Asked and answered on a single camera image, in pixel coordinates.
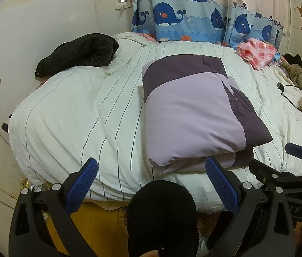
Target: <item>metal knob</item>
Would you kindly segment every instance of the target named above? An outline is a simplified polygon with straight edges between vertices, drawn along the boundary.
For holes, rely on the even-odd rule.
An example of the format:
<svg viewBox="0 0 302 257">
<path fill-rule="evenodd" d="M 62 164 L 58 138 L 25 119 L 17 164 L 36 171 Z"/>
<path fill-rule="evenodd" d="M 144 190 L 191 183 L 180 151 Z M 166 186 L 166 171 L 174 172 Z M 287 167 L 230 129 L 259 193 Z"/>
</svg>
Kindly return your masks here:
<svg viewBox="0 0 302 257">
<path fill-rule="evenodd" d="M 242 186 L 246 189 L 246 190 L 250 190 L 252 188 L 252 184 L 249 182 L 244 182 L 242 183 Z"/>
<path fill-rule="evenodd" d="M 30 190 L 27 187 L 25 187 L 21 190 L 21 194 L 26 195 L 28 193 L 28 191 L 30 191 Z"/>
<path fill-rule="evenodd" d="M 62 187 L 62 185 L 59 184 L 59 183 L 57 183 L 57 184 L 54 184 L 54 185 L 52 186 L 52 189 L 55 190 L 55 191 L 57 191 L 57 190 L 60 190 L 61 187 Z"/>
<path fill-rule="evenodd" d="M 281 188 L 280 186 L 277 186 L 276 187 L 276 192 L 279 193 L 279 194 L 283 193 L 283 188 Z"/>
</svg>

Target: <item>whale print curtain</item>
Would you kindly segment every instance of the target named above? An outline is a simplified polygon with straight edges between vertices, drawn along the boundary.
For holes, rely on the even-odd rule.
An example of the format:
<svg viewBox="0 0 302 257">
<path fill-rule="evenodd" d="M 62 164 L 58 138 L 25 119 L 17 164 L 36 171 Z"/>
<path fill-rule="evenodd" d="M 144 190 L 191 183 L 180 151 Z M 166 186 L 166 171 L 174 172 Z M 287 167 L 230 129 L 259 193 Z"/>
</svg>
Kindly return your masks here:
<svg viewBox="0 0 302 257">
<path fill-rule="evenodd" d="M 285 0 L 132 0 L 132 31 L 157 41 L 221 43 L 236 48 L 248 38 L 279 47 Z"/>
</svg>

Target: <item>wooden floor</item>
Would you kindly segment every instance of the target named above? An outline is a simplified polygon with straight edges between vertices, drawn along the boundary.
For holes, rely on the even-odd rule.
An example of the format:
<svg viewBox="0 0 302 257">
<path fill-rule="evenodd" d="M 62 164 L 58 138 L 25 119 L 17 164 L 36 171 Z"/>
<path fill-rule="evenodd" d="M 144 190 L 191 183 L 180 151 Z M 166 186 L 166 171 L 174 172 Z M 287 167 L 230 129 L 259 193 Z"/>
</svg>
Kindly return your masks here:
<svg viewBox="0 0 302 257">
<path fill-rule="evenodd" d="M 71 219 L 98 256 L 128 257 L 127 230 L 118 219 L 118 210 L 106 211 L 94 203 L 83 203 Z M 50 216 L 47 227 L 57 249 L 67 254 Z"/>
</svg>

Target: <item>bedsheet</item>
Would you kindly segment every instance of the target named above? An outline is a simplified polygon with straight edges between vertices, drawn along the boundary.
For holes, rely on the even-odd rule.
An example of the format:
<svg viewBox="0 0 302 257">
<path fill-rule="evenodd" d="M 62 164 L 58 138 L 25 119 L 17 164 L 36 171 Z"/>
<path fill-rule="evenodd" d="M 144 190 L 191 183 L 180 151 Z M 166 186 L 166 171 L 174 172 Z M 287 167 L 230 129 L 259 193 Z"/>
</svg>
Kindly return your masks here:
<svg viewBox="0 0 302 257">
<path fill-rule="evenodd" d="M 224 207 L 205 173 L 157 174 L 146 165 L 145 108 L 141 68 L 173 54 L 220 57 L 269 129 L 273 141 L 256 147 L 255 157 L 278 171 L 302 175 L 302 161 L 284 151 L 287 142 L 302 146 L 302 113 L 280 95 L 277 82 L 291 84 L 277 66 L 259 71 L 234 49 L 206 42 L 147 42 L 133 33 L 116 37 L 119 49 L 107 67 L 74 67 L 50 78 L 15 109 L 9 142 L 23 172 L 34 185 L 64 182 L 89 157 L 99 163 L 86 198 L 128 201 L 145 184 L 164 179 L 185 186 L 200 212 Z M 299 104 L 302 92 L 286 89 Z M 231 169 L 260 186 L 247 167 Z"/>
</svg>

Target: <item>wall socket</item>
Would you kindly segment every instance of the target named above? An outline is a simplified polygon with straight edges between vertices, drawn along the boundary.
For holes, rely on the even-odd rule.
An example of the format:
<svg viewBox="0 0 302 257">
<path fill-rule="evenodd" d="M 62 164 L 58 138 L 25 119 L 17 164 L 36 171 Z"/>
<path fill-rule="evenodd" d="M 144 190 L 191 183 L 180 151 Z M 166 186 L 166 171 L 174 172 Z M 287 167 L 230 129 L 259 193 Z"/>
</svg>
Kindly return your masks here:
<svg viewBox="0 0 302 257">
<path fill-rule="evenodd" d="M 118 0 L 116 4 L 116 9 L 124 9 L 132 7 L 131 2 L 128 0 Z"/>
</svg>

